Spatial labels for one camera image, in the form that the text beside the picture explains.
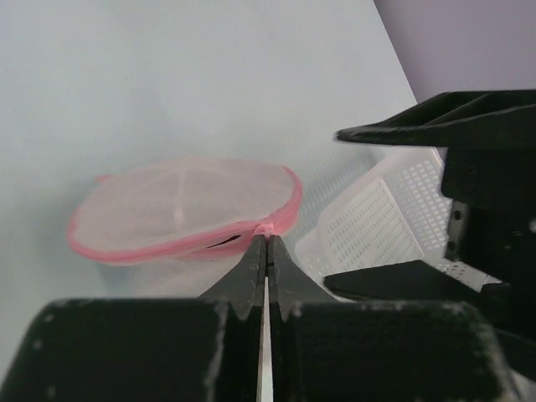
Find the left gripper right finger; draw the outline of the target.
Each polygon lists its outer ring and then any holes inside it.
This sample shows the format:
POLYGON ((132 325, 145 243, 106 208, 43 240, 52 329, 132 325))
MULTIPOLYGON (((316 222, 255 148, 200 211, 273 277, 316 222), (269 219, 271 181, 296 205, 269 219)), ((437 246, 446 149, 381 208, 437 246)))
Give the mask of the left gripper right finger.
POLYGON ((276 401, 519 401, 497 336, 465 302, 340 302, 267 243, 276 401))

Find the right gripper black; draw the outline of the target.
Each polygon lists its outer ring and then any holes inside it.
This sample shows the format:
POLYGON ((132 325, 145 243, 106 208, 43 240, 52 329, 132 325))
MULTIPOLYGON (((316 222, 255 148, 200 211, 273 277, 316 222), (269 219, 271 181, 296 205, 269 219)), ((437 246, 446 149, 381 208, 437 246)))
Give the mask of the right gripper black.
POLYGON ((443 92, 384 121, 341 129, 335 138, 449 147, 441 182, 442 194, 452 201, 445 257, 497 283, 476 291, 412 260, 326 276, 324 286, 351 300, 485 301, 510 366, 534 372, 535 91, 443 92))

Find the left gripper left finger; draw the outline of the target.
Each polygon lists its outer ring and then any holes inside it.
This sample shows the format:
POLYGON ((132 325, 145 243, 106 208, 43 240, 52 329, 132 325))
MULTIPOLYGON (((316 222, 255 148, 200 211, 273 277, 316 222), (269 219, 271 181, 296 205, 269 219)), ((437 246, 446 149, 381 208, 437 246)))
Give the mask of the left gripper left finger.
POLYGON ((64 299, 31 321, 4 401, 257 401, 266 239, 196 298, 64 299))

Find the white perforated plastic tray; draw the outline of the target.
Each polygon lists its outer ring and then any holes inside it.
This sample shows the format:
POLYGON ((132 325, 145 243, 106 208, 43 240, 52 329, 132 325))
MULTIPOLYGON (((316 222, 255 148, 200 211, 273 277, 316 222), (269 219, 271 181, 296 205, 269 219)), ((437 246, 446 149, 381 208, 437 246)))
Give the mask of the white perforated plastic tray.
POLYGON ((433 148, 402 148, 346 187, 296 243, 315 281, 344 271, 423 260, 475 291, 497 282, 444 258, 451 201, 440 193, 443 162, 433 148))

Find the dark blue lace bra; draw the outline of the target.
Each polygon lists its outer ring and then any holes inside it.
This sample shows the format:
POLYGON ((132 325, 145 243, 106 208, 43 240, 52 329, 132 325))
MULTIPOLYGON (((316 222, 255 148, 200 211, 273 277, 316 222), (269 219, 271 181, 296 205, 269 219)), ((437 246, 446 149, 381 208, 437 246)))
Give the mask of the dark blue lace bra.
POLYGON ((220 241, 219 243, 216 243, 216 244, 214 244, 214 245, 207 246, 206 249, 211 249, 211 248, 214 248, 214 247, 220 247, 221 245, 226 245, 226 244, 228 244, 228 243, 230 243, 230 242, 233 242, 233 241, 239 239, 240 237, 241 237, 240 234, 234 234, 234 235, 230 236, 230 237, 229 237, 228 239, 226 239, 226 240, 222 240, 222 241, 220 241))

